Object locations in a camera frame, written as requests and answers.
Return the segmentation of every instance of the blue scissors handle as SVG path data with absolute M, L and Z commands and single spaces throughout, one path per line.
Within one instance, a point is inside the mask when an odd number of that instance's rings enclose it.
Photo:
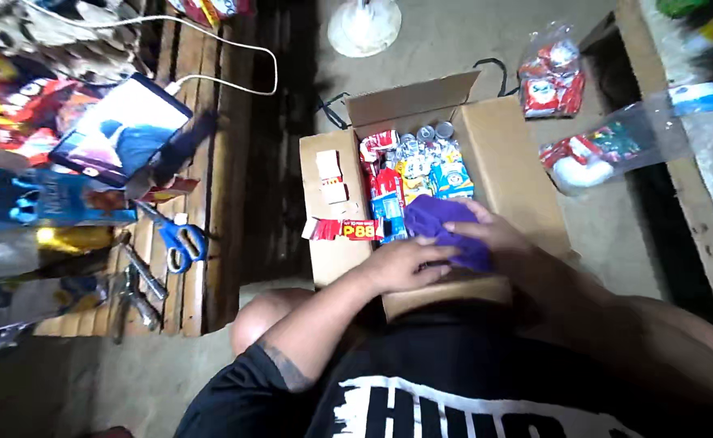
M 195 225 L 167 221 L 159 228 L 167 246 L 167 267 L 173 274 L 187 271 L 191 264 L 208 256 L 208 240 Z

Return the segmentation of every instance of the leg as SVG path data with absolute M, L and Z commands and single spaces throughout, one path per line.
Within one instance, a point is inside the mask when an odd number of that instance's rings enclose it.
M 257 295 L 237 313 L 232 324 L 230 340 L 235 355 L 245 352 L 270 327 L 308 300 L 313 293 L 307 289 L 293 288 L 275 289 Z
M 702 318 L 653 298 L 631 296 L 625 299 L 645 318 L 673 326 L 713 350 L 713 326 Z

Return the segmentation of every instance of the canned drink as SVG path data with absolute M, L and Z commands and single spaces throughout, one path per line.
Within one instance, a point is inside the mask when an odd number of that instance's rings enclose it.
M 448 139 L 454 135 L 454 125 L 451 122 L 440 122 L 435 126 L 435 138 Z
M 429 125 L 422 126 L 416 133 L 416 138 L 422 143 L 435 140 L 435 129 Z

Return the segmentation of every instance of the p88 price label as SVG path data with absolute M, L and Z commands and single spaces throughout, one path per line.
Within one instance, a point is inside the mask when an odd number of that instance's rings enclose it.
M 380 221 L 343 221 L 341 234 L 350 240 L 380 240 L 384 229 Z

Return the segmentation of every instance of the blue packaging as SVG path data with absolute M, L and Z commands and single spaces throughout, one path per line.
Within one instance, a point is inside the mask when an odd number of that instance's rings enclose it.
M 380 217 L 384 219 L 384 238 L 381 239 L 381 244 L 408 238 L 397 192 L 373 198 L 370 206 L 373 211 L 373 219 Z
M 124 190 L 108 188 L 82 174 L 37 172 L 40 200 L 37 224 L 47 226 L 126 225 L 137 221 L 137 211 Z
M 436 198 L 466 197 L 472 198 L 473 184 L 470 175 L 461 161 L 433 164 L 430 181 Z
M 137 221 L 122 190 L 81 174 L 0 169 L 0 230 L 28 225 L 125 225 Z
M 674 86 L 668 93 L 676 116 L 713 111 L 713 82 Z

